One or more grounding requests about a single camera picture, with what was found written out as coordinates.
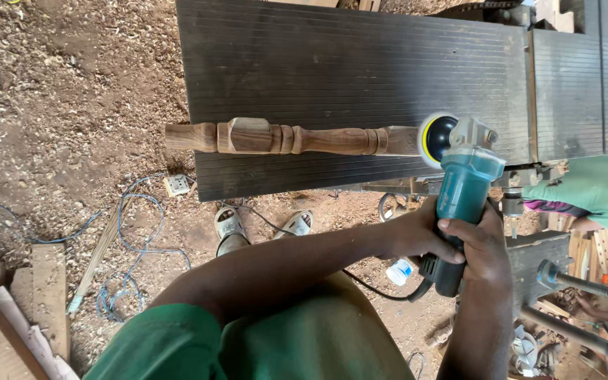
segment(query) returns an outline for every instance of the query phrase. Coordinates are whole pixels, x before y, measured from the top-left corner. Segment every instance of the person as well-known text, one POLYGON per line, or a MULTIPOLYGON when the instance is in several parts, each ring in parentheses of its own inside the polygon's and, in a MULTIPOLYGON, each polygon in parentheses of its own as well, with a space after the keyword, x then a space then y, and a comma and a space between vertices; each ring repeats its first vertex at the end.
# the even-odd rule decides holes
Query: person
POLYGON ((576 216, 571 229, 608 229, 608 155, 569 160, 559 185, 542 181, 524 187, 522 196, 530 209, 576 216))
MULTIPOLYGON (((382 224, 257 245, 236 210, 221 209, 217 257, 127 322, 84 379, 413 379, 372 304, 340 270, 427 252, 468 263, 438 378, 506 379, 513 296, 502 221, 489 204, 477 226, 439 220, 465 242, 464 257, 434 233, 435 201, 382 224)), ((303 235, 312 222, 305 211, 284 228, 303 235)))

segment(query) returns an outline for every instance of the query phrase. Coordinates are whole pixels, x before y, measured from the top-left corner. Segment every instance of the white sandal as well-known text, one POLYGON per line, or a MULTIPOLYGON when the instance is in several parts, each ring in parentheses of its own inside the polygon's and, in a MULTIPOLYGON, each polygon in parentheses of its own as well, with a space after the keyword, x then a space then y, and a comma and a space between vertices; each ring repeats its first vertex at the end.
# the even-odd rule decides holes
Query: white sandal
POLYGON ((248 237, 245 236, 245 229, 243 229, 239 213, 233 207, 223 207, 217 211, 215 214, 215 232, 217 232, 217 236, 220 240, 223 240, 228 235, 234 234, 243 235, 243 237, 248 240, 248 237), (219 221, 220 216, 227 210, 233 211, 234 214, 223 221, 219 221))
MULTIPOLYGON (((310 211, 299 211, 288 220, 282 229, 292 232, 297 236, 304 236, 309 233, 311 227, 304 221, 304 216, 309 217, 309 223, 314 225, 314 215, 310 211)), ((278 231, 272 240, 280 239, 285 235, 282 231, 278 231)))

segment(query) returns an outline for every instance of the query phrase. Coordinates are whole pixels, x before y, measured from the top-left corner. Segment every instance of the hand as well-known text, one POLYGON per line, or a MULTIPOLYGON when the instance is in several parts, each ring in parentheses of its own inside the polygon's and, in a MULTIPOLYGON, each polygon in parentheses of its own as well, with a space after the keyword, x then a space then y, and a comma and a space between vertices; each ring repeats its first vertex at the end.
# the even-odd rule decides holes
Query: hand
POLYGON ((477 226, 459 219, 441 219, 438 228, 463 240, 468 265, 463 271, 466 281, 486 281, 495 286, 512 285, 511 262, 506 253, 503 222, 485 202, 482 220, 477 226))
POLYGON ((466 259, 463 254, 433 232, 437 200, 437 197, 428 197, 417 211, 383 223, 381 226, 384 229, 384 239, 389 240, 391 248, 388 253, 377 257, 385 260, 401 256, 421 256, 430 252, 453 264, 464 262, 466 259))

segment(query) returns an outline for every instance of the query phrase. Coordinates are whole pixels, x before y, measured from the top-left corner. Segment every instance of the green sleeve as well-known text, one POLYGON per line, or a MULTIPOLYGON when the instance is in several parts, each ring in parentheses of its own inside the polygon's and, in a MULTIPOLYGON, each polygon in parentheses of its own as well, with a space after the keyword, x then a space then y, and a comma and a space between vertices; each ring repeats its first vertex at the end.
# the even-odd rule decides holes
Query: green sleeve
POLYGON ((163 305, 127 322, 84 376, 95 379, 220 379, 222 331, 198 306, 163 305))

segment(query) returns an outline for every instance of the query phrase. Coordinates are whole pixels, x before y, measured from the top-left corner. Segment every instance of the teal angle grinder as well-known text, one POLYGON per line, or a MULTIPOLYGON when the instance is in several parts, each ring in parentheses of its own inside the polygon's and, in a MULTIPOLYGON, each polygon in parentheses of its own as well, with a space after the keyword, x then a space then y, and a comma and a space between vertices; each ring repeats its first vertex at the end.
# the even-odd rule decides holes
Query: teal angle grinder
MULTIPOLYGON (((506 163, 492 150, 498 138, 495 131, 473 118, 436 112, 424 120, 419 128, 419 152, 427 165, 444 170, 436 205, 438 219, 480 222, 491 183, 501 177, 506 163)), ((463 242, 458 237, 447 235, 437 227, 434 231, 463 252, 463 242)), ((426 254, 419 267, 424 280, 408 299, 416 301, 433 284, 438 294, 455 297, 465 267, 465 263, 450 264, 434 254, 426 254)))

